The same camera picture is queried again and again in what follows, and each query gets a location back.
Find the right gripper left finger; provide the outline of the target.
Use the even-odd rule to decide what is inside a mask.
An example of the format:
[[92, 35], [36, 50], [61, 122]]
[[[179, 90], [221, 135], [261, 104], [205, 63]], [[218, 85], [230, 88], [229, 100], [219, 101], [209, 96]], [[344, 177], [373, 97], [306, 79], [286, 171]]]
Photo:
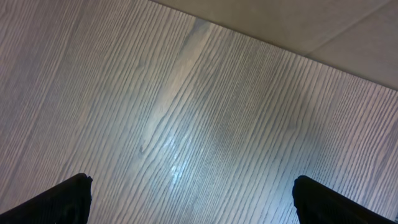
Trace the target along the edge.
[[79, 173], [1, 214], [1, 223], [87, 224], [93, 179]]

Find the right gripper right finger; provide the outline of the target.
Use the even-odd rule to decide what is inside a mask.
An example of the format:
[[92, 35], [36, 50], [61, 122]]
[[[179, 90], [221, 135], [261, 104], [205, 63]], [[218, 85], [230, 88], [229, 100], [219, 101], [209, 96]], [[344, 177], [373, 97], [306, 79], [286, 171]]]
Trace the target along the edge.
[[305, 175], [292, 196], [300, 224], [395, 224]]

